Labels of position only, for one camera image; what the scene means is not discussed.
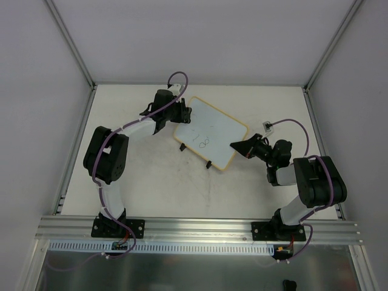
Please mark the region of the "yellow framed whiteboard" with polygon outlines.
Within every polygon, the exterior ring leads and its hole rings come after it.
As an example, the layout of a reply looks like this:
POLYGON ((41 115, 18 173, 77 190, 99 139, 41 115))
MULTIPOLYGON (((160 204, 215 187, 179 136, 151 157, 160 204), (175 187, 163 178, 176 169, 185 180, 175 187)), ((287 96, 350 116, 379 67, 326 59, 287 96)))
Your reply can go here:
POLYGON ((230 146, 245 139, 248 125, 199 97, 189 101, 191 122, 178 124, 173 137, 220 171, 225 171, 235 156, 230 146))

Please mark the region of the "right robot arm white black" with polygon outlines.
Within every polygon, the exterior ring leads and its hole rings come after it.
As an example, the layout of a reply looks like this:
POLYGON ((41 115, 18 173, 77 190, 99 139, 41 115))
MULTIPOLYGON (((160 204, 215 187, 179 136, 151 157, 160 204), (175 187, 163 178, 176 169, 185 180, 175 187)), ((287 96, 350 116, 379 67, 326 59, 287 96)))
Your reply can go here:
POLYGON ((270 145, 260 134, 230 146, 247 159, 264 161, 272 186, 297 187, 297 196, 269 221, 251 223, 254 241, 305 241, 303 222, 347 198, 346 185, 329 156, 292 158, 290 141, 280 139, 270 145))

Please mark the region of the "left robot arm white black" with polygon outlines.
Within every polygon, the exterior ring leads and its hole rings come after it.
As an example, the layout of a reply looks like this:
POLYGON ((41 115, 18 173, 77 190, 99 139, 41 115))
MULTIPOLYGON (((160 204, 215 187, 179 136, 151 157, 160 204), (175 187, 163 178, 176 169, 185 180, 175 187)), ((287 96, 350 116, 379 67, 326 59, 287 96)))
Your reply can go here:
POLYGON ((159 89, 139 118, 118 130, 99 126, 93 132, 83 166, 99 190, 101 210, 92 228, 94 238, 135 238, 133 224, 127 222, 118 179, 125 170, 131 143, 157 134, 167 122, 190 123, 192 109, 181 96, 181 86, 159 89))

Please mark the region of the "black object at bottom edge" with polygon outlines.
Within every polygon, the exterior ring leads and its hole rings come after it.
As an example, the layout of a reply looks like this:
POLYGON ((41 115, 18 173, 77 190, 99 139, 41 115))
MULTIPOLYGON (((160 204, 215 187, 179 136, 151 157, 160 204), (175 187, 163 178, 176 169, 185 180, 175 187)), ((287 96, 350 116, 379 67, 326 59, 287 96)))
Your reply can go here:
POLYGON ((283 281, 284 291, 296 291, 297 283, 292 280, 285 279, 283 281))

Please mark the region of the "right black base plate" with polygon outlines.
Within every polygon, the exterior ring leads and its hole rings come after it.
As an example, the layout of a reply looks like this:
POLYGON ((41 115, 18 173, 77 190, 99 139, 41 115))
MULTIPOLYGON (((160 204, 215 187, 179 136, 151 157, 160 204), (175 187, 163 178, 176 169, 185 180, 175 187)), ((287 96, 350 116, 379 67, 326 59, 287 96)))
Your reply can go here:
POLYGON ((287 226, 274 222, 252 222, 252 239, 254 241, 296 241, 306 240, 306 234, 302 225, 287 226))

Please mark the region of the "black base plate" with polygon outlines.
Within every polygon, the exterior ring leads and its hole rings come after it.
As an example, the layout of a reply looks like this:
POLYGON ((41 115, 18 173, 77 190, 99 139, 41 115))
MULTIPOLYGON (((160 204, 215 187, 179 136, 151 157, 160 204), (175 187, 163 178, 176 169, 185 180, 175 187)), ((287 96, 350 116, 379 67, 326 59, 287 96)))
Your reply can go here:
MULTIPOLYGON (((124 218, 121 223, 131 229, 136 239, 143 239, 145 229, 143 219, 124 218)), ((125 237, 126 233, 127 229, 125 227, 103 216, 102 218, 95 218, 90 236, 92 238, 121 239, 125 237)))
POLYGON ((274 222, 252 222, 252 239, 254 241, 296 241, 306 240, 306 234, 302 225, 287 226, 274 222))

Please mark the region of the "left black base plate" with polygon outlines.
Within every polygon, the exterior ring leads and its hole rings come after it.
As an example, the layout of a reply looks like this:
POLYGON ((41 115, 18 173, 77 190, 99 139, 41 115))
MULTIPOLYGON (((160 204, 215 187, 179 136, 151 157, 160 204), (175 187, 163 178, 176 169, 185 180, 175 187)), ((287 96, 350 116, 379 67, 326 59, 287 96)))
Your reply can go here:
MULTIPOLYGON (((143 219, 124 218, 121 223, 131 229, 136 239, 143 239, 145 229, 143 219)), ((90 236, 92 238, 121 239, 125 237, 126 233, 127 229, 125 227, 103 216, 102 218, 95 218, 90 236)))

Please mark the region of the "right aluminium frame post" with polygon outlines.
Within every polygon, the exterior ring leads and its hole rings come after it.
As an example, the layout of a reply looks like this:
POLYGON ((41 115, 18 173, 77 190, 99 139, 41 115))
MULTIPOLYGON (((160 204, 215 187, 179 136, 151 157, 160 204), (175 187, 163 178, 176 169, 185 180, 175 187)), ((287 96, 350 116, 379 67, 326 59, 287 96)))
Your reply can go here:
POLYGON ((312 74, 310 75, 308 81, 306 82, 304 89, 305 91, 309 91, 316 80, 319 78, 322 70, 325 68, 327 62, 329 61, 331 55, 334 53, 337 45, 345 34, 347 28, 354 20, 356 14, 360 10, 361 6, 364 4, 365 0, 354 0, 352 1, 349 9, 346 11, 343 19, 341 20, 339 26, 335 30, 333 36, 331 37, 327 47, 325 48, 322 56, 320 57, 317 65, 315 66, 312 74))

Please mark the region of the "aluminium frame post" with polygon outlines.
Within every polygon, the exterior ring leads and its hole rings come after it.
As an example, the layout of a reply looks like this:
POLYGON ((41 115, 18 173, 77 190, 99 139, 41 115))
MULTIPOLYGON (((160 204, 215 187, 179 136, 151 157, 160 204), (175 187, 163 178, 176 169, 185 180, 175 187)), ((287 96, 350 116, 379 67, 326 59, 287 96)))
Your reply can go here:
POLYGON ((343 19, 341 20, 339 26, 335 30, 333 36, 331 37, 327 47, 325 48, 322 56, 320 57, 317 65, 315 66, 312 74, 310 75, 308 81, 306 82, 304 89, 305 91, 309 91, 316 80, 319 78, 322 70, 325 68, 327 62, 329 61, 331 55, 334 53, 337 45, 345 34, 347 28, 354 20, 356 14, 360 10, 361 6, 364 4, 365 0, 354 0, 352 1, 349 9, 346 11, 343 19))
POLYGON ((95 88, 95 81, 92 78, 91 73, 89 72, 89 69, 87 68, 78 48, 73 40, 67 25, 65 24, 63 17, 61 16, 61 13, 59 9, 57 8, 57 5, 55 4, 55 1, 53 0, 43 0, 43 3, 48 9, 48 12, 50 13, 51 17, 53 18, 54 23, 56 24, 62 38, 64 39, 64 42, 66 46, 69 48, 70 53, 72 54, 73 59, 76 62, 76 65, 80 69, 86 83, 88 86, 93 89, 95 88))

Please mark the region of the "left aluminium frame post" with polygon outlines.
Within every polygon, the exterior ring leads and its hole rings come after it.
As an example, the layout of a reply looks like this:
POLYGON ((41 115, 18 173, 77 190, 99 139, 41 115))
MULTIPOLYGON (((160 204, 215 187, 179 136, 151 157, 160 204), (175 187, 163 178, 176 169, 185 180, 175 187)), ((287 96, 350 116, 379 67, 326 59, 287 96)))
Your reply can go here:
POLYGON ((61 16, 61 13, 59 9, 57 8, 57 5, 55 4, 55 1, 53 0, 43 0, 43 3, 48 9, 48 12, 50 13, 51 17, 53 18, 54 23, 56 24, 62 38, 64 39, 64 42, 66 46, 69 48, 70 53, 72 54, 73 59, 76 62, 76 65, 80 69, 86 83, 88 86, 93 89, 95 88, 95 81, 92 78, 91 73, 89 72, 89 69, 87 68, 78 48, 73 40, 67 25, 65 24, 63 17, 61 16))

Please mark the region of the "aluminium mounting rail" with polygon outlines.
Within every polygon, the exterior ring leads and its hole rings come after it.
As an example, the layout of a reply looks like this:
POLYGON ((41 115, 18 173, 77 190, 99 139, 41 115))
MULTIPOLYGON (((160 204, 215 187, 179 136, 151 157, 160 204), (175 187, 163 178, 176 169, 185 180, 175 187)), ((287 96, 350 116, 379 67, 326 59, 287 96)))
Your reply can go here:
MULTIPOLYGON (((43 216, 36 239, 90 239, 94 216, 43 216)), ((250 219, 145 218, 145 241, 185 243, 251 242, 250 219)), ((343 220, 311 220, 313 244, 363 245, 358 224, 343 220)))

